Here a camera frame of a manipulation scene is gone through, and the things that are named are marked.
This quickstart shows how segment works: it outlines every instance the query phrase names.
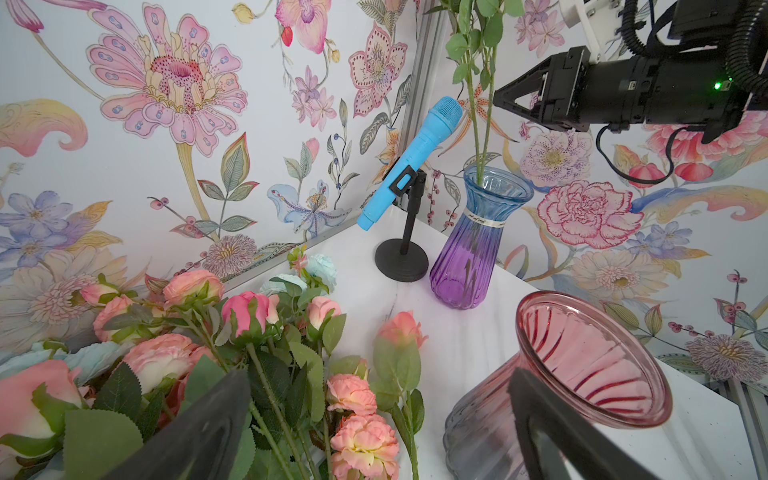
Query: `microphone stand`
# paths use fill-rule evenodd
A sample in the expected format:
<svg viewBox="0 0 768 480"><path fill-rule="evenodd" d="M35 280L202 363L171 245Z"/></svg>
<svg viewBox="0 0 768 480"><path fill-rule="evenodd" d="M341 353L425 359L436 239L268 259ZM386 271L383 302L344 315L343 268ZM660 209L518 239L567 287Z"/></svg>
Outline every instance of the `microphone stand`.
<svg viewBox="0 0 768 480"><path fill-rule="evenodd" d="M408 182L402 188L398 187L401 179L409 176ZM427 174L423 170L418 173L408 166L400 176L392 182L389 189L397 197L408 194L408 218L402 239L391 238L376 248L376 266L381 273L398 282L415 282L422 279L429 269L427 254L419 245L411 241L413 225L419 213Z"/></svg>

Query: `table surface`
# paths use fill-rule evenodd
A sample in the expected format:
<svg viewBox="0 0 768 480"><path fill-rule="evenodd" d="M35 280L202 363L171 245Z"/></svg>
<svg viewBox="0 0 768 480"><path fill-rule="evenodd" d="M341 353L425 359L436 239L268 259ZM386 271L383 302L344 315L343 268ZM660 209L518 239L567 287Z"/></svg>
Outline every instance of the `table surface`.
<svg viewBox="0 0 768 480"><path fill-rule="evenodd" d="M496 267L488 296L473 310L453 310L440 303L429 286L429 275L418 282L398 283L383 276L373 261L376 246L402 234L406 215L390 208L365 232L352 225L308 253L333 259L339 281L331 297L347 314L346 328L334 356L372 355L379 327L405 310L413 310L429 339L421 348L422 391L426 415L416 436L421 478L451 478L442 447L445 418L470 389L518 351L515 309L536 289ZM412 241L429 257L430 266L447 237L417 221ZM284 263L233 288L228 295L257 291L278 273L288 273ZM674 409L670 419L652 429L598 428L612 442L657 477L670 480L757 478L739 408L678 371L661 364L672 389ZM412 477L401 444L401 478Z"/></svg>

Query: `floral wallpaper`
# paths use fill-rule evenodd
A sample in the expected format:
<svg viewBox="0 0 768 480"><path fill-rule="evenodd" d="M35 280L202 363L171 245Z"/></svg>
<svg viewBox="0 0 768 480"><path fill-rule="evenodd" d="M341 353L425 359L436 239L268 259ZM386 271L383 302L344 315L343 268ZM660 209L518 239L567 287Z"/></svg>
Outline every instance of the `floral wallpaper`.
<svg viewBox="0 0 768 480"><path fill-rule="evenodd" d="M395 160L416 0L0 7L0 362L95 340L78 291L223 280L338 227Z"/></svg>
<svg viewBox="0 0 768 480"><path fill-rule="evenodd" d="M659 1L657 12L670 4ZM647 3L641 7L640 17L647 17ZM550 0L526 0L525 15L505 18L504 28L499 86L549 55L586 44L581 27L568 29ZM608 53L627 55L620 40ZM659 360L703 383L735 378L768 392L768 257L761 253L768 231L768 114L746 113L738 128L708 145L701 133L681 132L671 179L633 184L596 151L600 125L588 133L548 131L492 109L481 88L452 85L454 69L442 55L427 103L451 95L465 116L426 164L422 220L449 234L464 210L463 169L475 154L467 114L473 94L481 131L492 112L491 165L524 177L536 192L509 218L498 263L537 288L599 306ZM677 127L634 125L604 136L602 147L625 173L661 178L664 148ZM509 306L510 315L514 309Z"/></svg>

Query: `microphone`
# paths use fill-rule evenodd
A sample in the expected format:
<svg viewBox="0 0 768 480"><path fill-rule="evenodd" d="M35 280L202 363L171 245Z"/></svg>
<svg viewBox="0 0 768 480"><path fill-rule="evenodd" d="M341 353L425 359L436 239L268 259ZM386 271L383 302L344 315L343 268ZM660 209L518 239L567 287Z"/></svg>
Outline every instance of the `microphone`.
<svg viewBox="0 0 768 480"><path fill-rule="evenodd" d="M408 182L415 178L415 171L424 164L437 146L456 130L463 113L462 106L451 97L441 98L432 107L419 133L392 166L379 189L362 210L357 224L363 230L370 229L392 202L403 194Z"/></svg>

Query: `purple vase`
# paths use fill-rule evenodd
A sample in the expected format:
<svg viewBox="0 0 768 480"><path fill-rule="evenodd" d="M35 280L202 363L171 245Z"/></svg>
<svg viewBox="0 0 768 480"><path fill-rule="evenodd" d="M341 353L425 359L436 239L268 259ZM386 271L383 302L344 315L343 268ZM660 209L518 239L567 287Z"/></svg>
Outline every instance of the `purple vase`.
<svg viewBox="0 0 768 480"><path fill-rule="evenodd" d="M531 186L507 171L485 167L482 187L476 178L475 165L464 170L467 207L429 273L440 301L461 310L485 300L504 223L533 198Z"/></svg>

